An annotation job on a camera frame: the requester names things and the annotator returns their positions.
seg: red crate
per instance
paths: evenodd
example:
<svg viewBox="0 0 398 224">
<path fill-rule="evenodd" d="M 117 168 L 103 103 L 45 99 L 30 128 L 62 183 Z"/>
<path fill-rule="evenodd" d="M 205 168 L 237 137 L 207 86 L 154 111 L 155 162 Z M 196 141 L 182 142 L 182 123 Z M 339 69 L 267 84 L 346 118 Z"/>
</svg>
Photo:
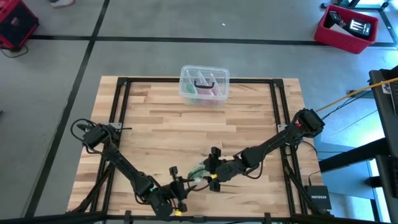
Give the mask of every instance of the red crate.
<svg viewBox="0 0 398 224">
<path fill-rule="evenodd" d="M 337 32 L 335 30 L 328 29 L 324 26 L 325 19 L 328 12 L 336 11 L 345 23 L 351 21 L 351 19 L 360 19 L 364 22 L 371 23 L 371 33 L 367 40 L 361 39 L 359 37 L 354 37 L 350 35 Z M 372 16 L 367 16 L 358 12 L 351 11 L 342 7 L 335 5 L 329 5 L 326 8 L 325 14 L 323 15 L 321 21 L 318 24 L 317 31 L 315 33 L 314 39 L 321 43 L 337 47 L 349 51 L 354 54 L 361 53 L 367 46 L 374 44 L 377 36 L 377 28 L 379 27 L 379 20 Z"/>
</svg>

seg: gray floor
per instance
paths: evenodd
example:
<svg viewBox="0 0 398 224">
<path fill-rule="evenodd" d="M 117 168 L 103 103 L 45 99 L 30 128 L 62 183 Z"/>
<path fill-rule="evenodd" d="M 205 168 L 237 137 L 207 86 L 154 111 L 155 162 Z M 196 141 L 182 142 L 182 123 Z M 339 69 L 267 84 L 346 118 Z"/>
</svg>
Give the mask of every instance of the gray floor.
<svg viewBox="0 0 398 224">
<path fill-rule="evenodd" d="M 37 34 L 91 35 L 103 0 L 77 1 L 60 10 L 52 9 L 46 0 L 24 2 L 40 19 Z M 117 0 L 110 2 L 99 35 L 312 40 L 322 16 L 321 2 Z M 392 7 L 386 14 L 398 30 L 397 11 Z M 377 41 L 392 42 L 380 22 Z M 0 110 L 5 111 L 0 117 L 0 219 L 24 213 L 87 44 L 30 40 L 27 55 L 15 59 L 0 55 Z M 300 79 L 306 107 L 319 108 L 347 90 L 367 85 L 368 71 L 391 68 L 397 58 L 396 49 L 379 47 L 355 55 L 326 46 L 96 42 L 67 128 L 78 118 L 90 117 L 102 75 L 179 76 L 182 66 L 193 64 L 225 67 L 233 77 L 294 77 Z M 357 103 L 331 116 L 333 122 L 326 121 L 320 142 L 355 147 L 366 141 L 349 141 L 359 139 L 347 138 L 351 131 L 335 134 L 346 128 L 344 124 L 375 110 L 366 99 Z M 362 128 L 368 118 L 374 123 L 371 129 L 379 130 L 375 115 L 347 130 L 369 135 L 370 128 Z M 36 215 L 65 212 L 80 151 L 80 144 L 66 130 Z M 348 210 L 349 199 L 338 197 L 336 209 Z"/>
</svg>

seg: wooden table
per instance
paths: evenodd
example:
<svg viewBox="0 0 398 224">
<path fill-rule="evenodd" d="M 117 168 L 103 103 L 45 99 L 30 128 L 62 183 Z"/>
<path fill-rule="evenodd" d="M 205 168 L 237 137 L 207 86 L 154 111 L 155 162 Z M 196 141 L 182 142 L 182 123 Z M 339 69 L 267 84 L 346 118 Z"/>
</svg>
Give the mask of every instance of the wooden table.
<svg viewBox="0 0 398 224">
<path fill-rule="evenodd" d="M 102 77 L 91 116 L 94 122 L 108 122 L 117 79 Z M 304 108 L 300 83 L 296 78 L 285 78 L 284 84 L 293 117 Z M 277 99 L 283 118 L 279 94 Z M 211 146 L 222 149 L 223 155 L 230 159 L 234 153 L 259 145 L 277 133 L 269 85 L 260 83 L 231 84 L 225 107 L 218 109 L 185 106 L 178 95 L 178 83 L 133 83 L 124 127 L 132 130 L 122 133 L 121 153 L 161 185 L 172 180 L 169 167 L 177 166 L 178 174 L 186 177 L 197 163 L 207 158 Z M 308 175 L 319 170 L 317 156 L 307 144 L 300 145 L 297 156 L 305 185 Z M 75 208 L 94 186 L 99 161 L 99 155 L 82 150 L 68 210 Z M 313 174 L 311 181 L 321 185 L 320 173 Z M 300 213 L 298 193 L 293 184 L 292 188 L 295 209 Z M 183 215 L 263 217 L 264 212 L 269 212 L 272 217 L 289 217 L 279 149 L 266 156 L 260 179 L 239 175 L 222 183 L 220 193 L 208 189 L 192 192 L 185 203 L 188 212 Z M 150 206 L 136 203 L 129 181 L 116 171 L 108 213 L 124 215 L 125 210 L 132 210 L 134 215 L 154 215 Z"/>
</svg>

